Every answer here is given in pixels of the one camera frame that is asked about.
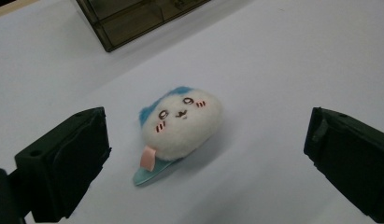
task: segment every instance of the stuffed animal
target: stuffed animal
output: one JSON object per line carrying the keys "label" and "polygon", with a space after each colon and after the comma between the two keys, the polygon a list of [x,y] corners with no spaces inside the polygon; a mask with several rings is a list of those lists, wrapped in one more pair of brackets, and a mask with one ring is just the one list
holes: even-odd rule
{"label": "stuffed animal", "polygon": [[152,179],[166,167],[200,147],[221,123],[220,101],[206,91],[178,87],[139,115],[146,147],[136,185]]}

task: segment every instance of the plush toy mouth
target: plush toy mouth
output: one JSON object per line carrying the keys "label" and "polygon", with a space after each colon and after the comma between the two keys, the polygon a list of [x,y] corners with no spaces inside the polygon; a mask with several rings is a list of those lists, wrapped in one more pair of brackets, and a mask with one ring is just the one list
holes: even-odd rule
{"label": "plush toy mouth", "polygon": [[187,110],[179,111],[178,114],[175,117],[179,118],[179,119],[186,119],[187,118],[187,116],[186,116],[187,113],[188,113]]}

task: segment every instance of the white surface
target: white surface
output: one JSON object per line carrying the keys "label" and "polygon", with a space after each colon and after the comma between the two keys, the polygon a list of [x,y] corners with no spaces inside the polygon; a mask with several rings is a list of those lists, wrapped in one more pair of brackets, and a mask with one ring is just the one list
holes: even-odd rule
{"label": "white surface", "polygon": [[[136,188],[138,111],[179,85],[217,95],[225,121]],[[303,147],[313,106],[384,132],[384,0],[213,0],[112,53],[73,0],[0,18],[0,167],[99,105],[113,151],[60,223],[374,223]]]}

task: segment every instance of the blue hair tuft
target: blue hair tuft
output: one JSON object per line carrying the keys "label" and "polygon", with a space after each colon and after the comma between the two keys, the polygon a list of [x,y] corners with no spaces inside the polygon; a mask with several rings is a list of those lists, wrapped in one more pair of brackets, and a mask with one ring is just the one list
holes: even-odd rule
{"label": "blue hair tuft", "polygon": [[145,108],[143,108],[140,113],[139,113],[139,123],[141,126],[143,126],[146,122],[146,120],[148,119],[148,117],[150,116],[151,112],[153,112],[153,110],[156,108],[156,106],[162,101],[163,98],[167,97],[167,96],[170,96],[170,95],[181,95],[181,94],[185,94],[185,93],[188,93],[189,91],[192,91],[193,89],[190,88],[190,87],[177,87],[176,89],[173,89],[171,91],[169,91],[168,93],[166,93],[163,97],[161,97],[160,99],[158,99],[156,102],[154,102],[152,105],[150,106],[147,106]]}

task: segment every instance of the pink tab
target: pink tab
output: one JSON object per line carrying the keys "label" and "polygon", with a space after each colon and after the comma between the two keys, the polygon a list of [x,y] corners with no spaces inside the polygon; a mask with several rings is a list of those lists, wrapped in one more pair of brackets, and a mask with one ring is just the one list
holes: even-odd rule
{"label": "pink tab", "polygon": [[143,149],[140,166],[149,171],[153,171],[154,163],[156,162],[156,149],[146,146]]}

